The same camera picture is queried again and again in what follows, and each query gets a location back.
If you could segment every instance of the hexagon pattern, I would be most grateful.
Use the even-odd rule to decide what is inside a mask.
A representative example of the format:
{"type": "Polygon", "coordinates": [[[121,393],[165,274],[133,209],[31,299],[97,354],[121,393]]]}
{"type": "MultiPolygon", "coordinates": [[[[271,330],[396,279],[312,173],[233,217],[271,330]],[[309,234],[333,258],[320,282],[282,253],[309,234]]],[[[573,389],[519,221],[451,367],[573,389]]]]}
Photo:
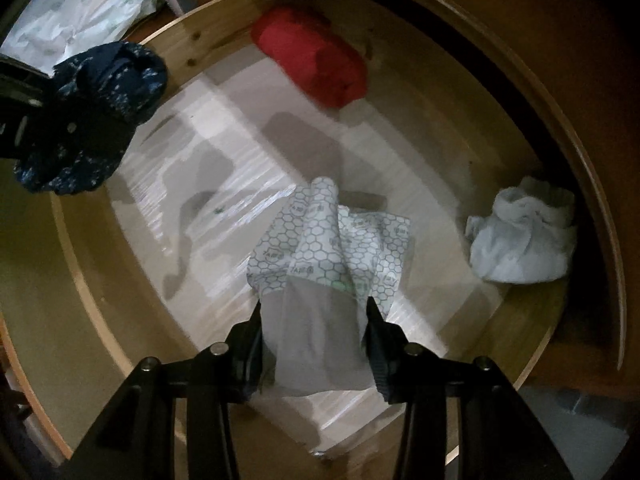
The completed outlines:
{"type": "Polygon", "coordinates": [[[410,221],[338,205],[327,177],[298,187],[249,258],[247,279],[260,295],[285,288],[288,276],[354,295],[372,296],[383,316],[398,290],[410,221]]]}

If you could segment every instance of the rolled red fabric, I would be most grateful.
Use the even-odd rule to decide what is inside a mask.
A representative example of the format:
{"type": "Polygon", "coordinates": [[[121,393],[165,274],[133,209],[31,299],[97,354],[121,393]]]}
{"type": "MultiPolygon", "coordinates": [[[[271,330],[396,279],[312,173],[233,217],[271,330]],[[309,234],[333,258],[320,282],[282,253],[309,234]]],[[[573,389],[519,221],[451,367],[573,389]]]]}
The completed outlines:
{"type": "Polygon", "coordinates": [[[364,60],[331,32],[324,16],[295,7],[274,7],[255,22],[251,35],[258,48],[321,105],[342,108],[366,94],[364,60]]]}

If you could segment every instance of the honeycomb patterned bag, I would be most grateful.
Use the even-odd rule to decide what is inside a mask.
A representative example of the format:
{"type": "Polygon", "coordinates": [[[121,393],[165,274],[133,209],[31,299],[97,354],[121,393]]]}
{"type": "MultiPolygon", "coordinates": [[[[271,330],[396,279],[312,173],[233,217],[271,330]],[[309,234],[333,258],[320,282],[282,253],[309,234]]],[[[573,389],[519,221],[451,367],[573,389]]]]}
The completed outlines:
{"type": "Polygon", "coordinates": [[[306,396],[373,385],[362,345],[367,298],[388,315],[409,225],[338,205],[326,177],[296,189],[248,263],[262,303],[263,391],[306,396]]]}

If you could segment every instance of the gray floor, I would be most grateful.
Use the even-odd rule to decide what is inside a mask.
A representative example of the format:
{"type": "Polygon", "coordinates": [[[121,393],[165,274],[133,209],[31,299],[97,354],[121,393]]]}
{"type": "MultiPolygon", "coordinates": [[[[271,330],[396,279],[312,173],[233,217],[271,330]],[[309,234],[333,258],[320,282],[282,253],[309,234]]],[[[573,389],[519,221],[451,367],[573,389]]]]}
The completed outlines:
{"type": "MultiPolygon", "coordinates": [[[[602,398],[599,402],[591,399],[585,402],[585,397],[579,394],[576,401],[571,402],[567,392],[551,388],[523,386],[520,395],[551,437],[574,479],[600,480],[626,443],[621,418],[628,410],[621,410],[617,401],[607,402],[602,398]]],[[[457,478],[455,460],[447,468],[446,479],[457,478]]]]}

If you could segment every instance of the metal screw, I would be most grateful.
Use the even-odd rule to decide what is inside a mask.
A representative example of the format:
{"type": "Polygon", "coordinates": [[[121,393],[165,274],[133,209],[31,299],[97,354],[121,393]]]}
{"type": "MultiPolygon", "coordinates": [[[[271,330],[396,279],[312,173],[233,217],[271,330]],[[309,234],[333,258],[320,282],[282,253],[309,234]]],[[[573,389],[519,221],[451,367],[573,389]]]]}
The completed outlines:
{"type": "Polygon", "coordinates": [[[213,345],[209,347],[209,351],[213,355],[224,355],[229,352],[229,345],[224,342],[213,343],[213,345]]]}
{"type": "Polygon", "coordinates": [[[489,371],[493,366],[493,362],[491,361],[491,359],[486,356],[476,357],[474,359],[474,364],[485,372],[489,371]]]}
{"type": "Polygon", "coordinates": [[[140,364],[140,369],[143,372],[150,372],[159,364],[160,364],[160,361],[155,357],[147,357],[140,364]]]}
{"type": "Polygon", "coordinates": [[[407,343],[404,345],[404,353],[410,355],[411,357],[418,357],[422,352],[424,352],[424,346],[418,343],[407,343]]]}

